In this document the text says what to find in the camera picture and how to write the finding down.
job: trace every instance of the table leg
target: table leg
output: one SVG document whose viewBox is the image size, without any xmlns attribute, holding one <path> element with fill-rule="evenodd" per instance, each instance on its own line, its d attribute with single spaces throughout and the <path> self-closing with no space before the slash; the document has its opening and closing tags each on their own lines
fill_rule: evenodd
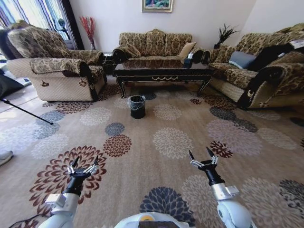
<svg viewBox="0 0 304 228">
<path fill-rule="evenodd" d="M 117 84 L 120 88 L 120 91 L 122 92 L 120 97 L 125 98 L 124 81 L 119 76 L 117 76 L 116 77 L 116 82 L 117 82 Z"/>
<path fill-rule="evenodd" d="M 198 89 L 198 96 L 201 96 L 201 92 L 206 88 L 206 86 L 209 84 L 211 80 L 211 76 L 209 79 L 207 79 L 206 81 L 203 81 Z"/>
</svg>

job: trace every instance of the floral carpet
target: floral carpet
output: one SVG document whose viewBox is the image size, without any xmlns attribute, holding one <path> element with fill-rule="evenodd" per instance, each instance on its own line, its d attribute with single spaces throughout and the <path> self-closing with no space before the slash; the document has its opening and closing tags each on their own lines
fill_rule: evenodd
<svg viewBox="0 0 304 228">
<path fill-rule="evenodd" d="M 80 156 L 99 169 L 83 185 L 76 228 L 113 228 L 140 212 L 167 213 L 191 227 L 222 228 L 205 173 L 190 165 L 188 151 L 219 156 L 218 173 L 236 185 L 237 198 L 259 228 L 304 227 L 304 117 L 293 109 L 244 111 L 211 88 L 196 97 L 197 84 L 129 85 L 146 97 L 146 116 L 133 119 L 127 99 L 110 77 L 99 101 L 21 107 L 54 125 L 9 109 L 0 113 L 0 150 L 15 156 L 0 167 L 0 220 L 7 228 L 37 213 L 43 201 L 70 179 Z M 36 228 L 44 218 L 17 224 Z"/>
</svg>

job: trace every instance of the framed painting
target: framed painting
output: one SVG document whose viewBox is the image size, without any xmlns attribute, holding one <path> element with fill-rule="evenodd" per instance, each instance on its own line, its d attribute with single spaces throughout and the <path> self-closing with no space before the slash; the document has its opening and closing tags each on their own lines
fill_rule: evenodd
<svg viewBox="0 0 304 228">
<path fill-rule="evenodd" d="M 143 12 L 172 13 L 173 0 L 142 0 Z"/>
</svg>

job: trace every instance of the black trash can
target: black trash can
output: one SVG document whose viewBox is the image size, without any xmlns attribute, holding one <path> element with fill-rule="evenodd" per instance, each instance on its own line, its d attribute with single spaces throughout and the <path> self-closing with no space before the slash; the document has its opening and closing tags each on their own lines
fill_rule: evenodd
<svg viewBox="0 0 304 228">
<path fill-rule="evenodd" d="M 146 98 L 144 96 L 131 96 L 129 97 L 128 104 L 131 109 L 131 116 L 135 119 L 141 119 L 145 116 L 145 104 Z"/>
</svg>

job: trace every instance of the shoe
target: shoe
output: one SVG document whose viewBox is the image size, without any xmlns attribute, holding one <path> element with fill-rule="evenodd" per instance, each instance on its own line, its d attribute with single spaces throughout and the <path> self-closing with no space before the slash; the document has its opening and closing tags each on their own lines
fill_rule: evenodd
<svg viewBox="0 0 304 228">
<path fill-rule="evenodd" d="M 6 151 L 0 153 L 0 166 L 7 163 L 13 156 L 13 151 Z"/>
</svg>

